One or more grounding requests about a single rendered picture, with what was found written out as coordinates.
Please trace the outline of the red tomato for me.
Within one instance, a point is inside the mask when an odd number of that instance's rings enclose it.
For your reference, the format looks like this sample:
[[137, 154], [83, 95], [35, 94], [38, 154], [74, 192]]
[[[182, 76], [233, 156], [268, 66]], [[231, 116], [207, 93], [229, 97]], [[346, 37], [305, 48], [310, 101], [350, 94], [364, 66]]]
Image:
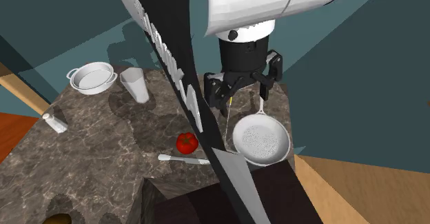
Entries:
[[198, 139], [191, 132], [179, 134], [176, 149], [181, 154], [191, 154], [198, 148]]

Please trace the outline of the thin pale stick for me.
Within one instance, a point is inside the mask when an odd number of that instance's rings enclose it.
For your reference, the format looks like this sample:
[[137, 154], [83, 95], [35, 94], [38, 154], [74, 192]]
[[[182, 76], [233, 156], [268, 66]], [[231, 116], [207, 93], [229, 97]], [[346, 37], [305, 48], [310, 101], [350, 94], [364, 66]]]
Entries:
[[230, 109], [232, 105], [232, 99], [233, 97], [230, 97], [229, 103], [228, 103], [227, 118], [226, 118], [226, 124], [225, 124], [225, 132], [224, 132], [224, 144], [227, 144], [227, 133], [228, 133], [228, 127], [229, 127], [229, 115], [230, 115]]

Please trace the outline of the brown round thing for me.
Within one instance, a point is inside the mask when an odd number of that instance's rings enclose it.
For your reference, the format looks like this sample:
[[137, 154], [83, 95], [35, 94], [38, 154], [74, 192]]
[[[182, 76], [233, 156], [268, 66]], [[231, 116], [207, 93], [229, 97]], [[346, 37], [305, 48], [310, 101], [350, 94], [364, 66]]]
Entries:
[[44, 220], [42, 224], [72, 224], [72, 218], [66, 213], [54, 214]]

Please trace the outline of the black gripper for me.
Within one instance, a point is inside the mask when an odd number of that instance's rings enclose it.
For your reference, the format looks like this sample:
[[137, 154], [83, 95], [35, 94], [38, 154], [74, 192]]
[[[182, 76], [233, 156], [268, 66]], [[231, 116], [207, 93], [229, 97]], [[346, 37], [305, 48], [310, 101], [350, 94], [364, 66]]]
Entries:
[[[283, 57], [275, 50], [268, 51], [269, 36], [257, 41], [234, 43], [218, 40], [222, 69], [218, 74], [204, 74], [204, 94], [208, 106], [227, 116], [227, 102], [245, 84], [245, 73], [260, 82], [260, 97], [266, 101], [275, 81], [283, 76]], [[261, 72], [269, 65], [267, 75]]]

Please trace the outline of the white salt shaker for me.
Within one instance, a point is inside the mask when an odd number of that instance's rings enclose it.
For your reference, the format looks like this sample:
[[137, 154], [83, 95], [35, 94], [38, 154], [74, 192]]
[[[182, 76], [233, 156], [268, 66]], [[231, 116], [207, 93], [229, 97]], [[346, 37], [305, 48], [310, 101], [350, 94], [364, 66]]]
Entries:
[[42, 119], [57, 133], [63, 133], [68, 129], [68, 125], [56, 118], [53, 114], [45, 113], [42, 115]]

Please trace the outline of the white knife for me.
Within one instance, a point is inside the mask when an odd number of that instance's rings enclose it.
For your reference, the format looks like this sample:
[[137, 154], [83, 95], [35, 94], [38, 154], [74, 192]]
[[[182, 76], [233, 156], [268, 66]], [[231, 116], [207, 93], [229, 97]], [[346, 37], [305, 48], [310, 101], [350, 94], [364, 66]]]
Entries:
[[166, 155], [166, 154], [159, 154], [158, 160], [160, 160], [160, 161], [182, 161], [182, 162], [194, 164], [194, 165], [209, 165], [210, 164], [210, 161], [207, 159], [184, 158], [184, 157], [170, 156], [170, 155]]

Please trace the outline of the white two-handled pot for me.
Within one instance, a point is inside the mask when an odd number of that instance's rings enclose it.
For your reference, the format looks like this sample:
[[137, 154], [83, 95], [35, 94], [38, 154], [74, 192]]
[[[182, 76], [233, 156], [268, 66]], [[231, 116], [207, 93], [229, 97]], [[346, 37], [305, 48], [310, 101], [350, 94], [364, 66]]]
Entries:
[[72, 88], [84, 95], [94, 95], [106, 91], [116, 81], [118, 74], [105, 62], [91, 62], [70, 70], [66, 78]]

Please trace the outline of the dark robot stand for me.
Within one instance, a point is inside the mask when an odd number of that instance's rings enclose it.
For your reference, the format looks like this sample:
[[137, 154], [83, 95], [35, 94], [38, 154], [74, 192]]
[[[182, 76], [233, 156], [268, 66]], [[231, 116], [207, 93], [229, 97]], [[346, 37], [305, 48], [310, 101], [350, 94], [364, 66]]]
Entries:
[[[271, 224], [323, 224], [288, 161], [251, 171]], [[220, 184], [156, 204], [155, 224], [242, 224]]]

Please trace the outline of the white perforated strainer pan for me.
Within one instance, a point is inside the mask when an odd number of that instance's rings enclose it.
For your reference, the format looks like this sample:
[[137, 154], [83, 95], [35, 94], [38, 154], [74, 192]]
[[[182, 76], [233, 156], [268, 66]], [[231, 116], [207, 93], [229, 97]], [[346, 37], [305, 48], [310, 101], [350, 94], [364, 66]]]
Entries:
[[243, 117], [235, 125], [232, 141], [247, 162], [261, 167], [285, 160], [291, 150], [289, 132], [264, 112], [263, 98], [259, 99], [257, 113]]

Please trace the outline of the white faceted cup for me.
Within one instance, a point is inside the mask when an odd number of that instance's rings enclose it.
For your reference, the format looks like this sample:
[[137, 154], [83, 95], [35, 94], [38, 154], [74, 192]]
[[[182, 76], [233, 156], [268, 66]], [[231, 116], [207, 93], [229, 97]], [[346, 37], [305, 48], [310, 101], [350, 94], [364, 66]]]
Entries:
[[120, 73], [120, 80], [137, 103], [146, 103], [150, 97], [142, 68], [128, 68]]

